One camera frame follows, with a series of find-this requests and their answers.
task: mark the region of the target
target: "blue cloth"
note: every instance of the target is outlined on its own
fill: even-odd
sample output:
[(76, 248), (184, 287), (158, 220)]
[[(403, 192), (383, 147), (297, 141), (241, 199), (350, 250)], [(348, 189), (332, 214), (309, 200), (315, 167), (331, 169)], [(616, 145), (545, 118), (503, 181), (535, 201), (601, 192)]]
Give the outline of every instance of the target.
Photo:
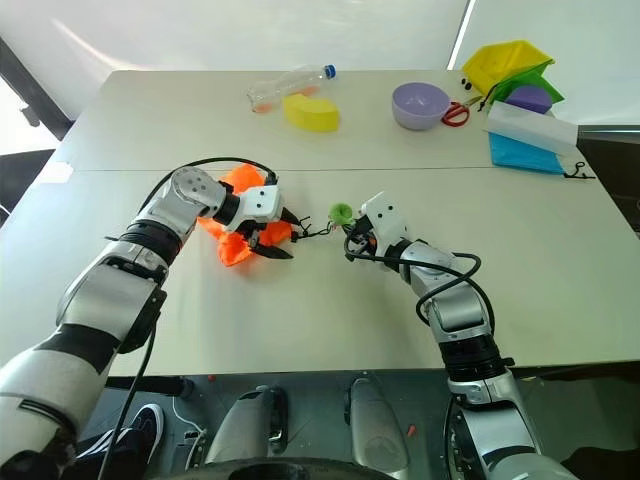
[(558, 175), (564, 173), (564, 169), (558, 162), (558, 157), (549, 150), (534, 147), (496, 133), (489, 134), (489, 145), (491, 146), (491, 161), (494, 165)]

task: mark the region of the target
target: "white table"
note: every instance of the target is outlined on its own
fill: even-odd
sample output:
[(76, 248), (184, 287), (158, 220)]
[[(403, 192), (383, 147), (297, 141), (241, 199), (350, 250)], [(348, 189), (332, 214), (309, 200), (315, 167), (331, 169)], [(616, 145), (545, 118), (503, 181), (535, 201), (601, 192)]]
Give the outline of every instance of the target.
[[(122, 72), (107, 82), (52, 159), (74, 166), (69, 181), (32, 186), (0, 230), (0, 364), (52, 331), (66, 285), (101, 250), (103, 236), (123, 231), (166, 170), (214, 155), (278, 170), (287, 206), (318, 227), (333, 203), (357, 207), (386, 190), (415, 237), (482, 257), (477, 278), (496, 311), (497, 341), (520, 366), (640, 358), (640, 243), (599, 181), (490, 166), (480, 118), (423, 133), (391, 120), (395, 84), (417, 77), (453, 89), (458, 74), (345, 75), (358, 80), (347, 89), (354, 95), (358, 85), (380, 85), (387, 98), (357, 125), (343, 114), (339, 132), (319, 136), (288, 127), (278, 114), (251, 114), (239, 94), (225, 103), (220, 85), (250, 83), (252, 75), (261, 76)], [(219, 102), (217, 113), (202, 98), (209, 83), (218, 85), (207, 97)], [(347, 93), (336, 88), (331, 96), (357, 115)], [(244, 129), (250, 141), (241, 141)], [(206, 168), (219, 175), (223, 167)], [(441, 367), (409, 287), (376, 265), (348, 262), (342, 240), (336, 233), (287, 245), (292, 261), (255, 258), (225, 268), (215, 240), (197, 229), (165, 284), (147, 373)], [(132, 375), (141, 356), (120, 356), (111, 374)]]

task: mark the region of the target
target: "purple bowl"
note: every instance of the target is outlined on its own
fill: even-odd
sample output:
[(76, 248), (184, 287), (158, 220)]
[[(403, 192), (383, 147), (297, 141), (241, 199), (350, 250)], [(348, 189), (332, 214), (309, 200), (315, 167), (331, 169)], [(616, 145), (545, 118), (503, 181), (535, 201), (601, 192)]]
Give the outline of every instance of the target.
[(437, 124), (451, 106), (449, 96), (430, 83), (405, 83), (393, 91), (393, 116), (409, 130), (426, 130)]

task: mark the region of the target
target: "red scissors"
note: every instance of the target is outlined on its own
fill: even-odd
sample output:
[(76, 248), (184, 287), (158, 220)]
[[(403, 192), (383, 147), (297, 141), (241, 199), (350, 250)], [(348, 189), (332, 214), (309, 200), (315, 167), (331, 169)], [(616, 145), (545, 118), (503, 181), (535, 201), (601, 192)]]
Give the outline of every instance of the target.
[(473, 97), (465, 103), (451, 102), (449, 110), (442, 117), (442, 123), (450, 127), (461, 127), (469, 120), (469, 107), (482, 100), (481, 96)]

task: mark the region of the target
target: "orange cloth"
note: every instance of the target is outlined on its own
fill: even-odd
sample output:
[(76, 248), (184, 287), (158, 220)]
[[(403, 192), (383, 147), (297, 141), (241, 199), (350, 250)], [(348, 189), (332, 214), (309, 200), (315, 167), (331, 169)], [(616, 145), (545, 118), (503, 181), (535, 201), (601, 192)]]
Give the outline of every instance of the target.
[[(233, 185), (233, 193), (236, 195), (244, 192), (250, 187), (264, 185), (264, 178), (253, 165), (244, 164), (234, 168), (220, 179), (223, 182)], [(236, 232), (225, 232), (218, 222), (211, 218), (198, 218), (198, 223), (207, 232), (218, 239), (218, 258), (223, 265), (230, 267), (245, 261), (253, 252), (249, 250), (249, 245), (242, 235)], [(267, 228), (260, 232), (260, 243), (266, 246), (291, 238), (291, 225), (286, 222), (269, 223)]]

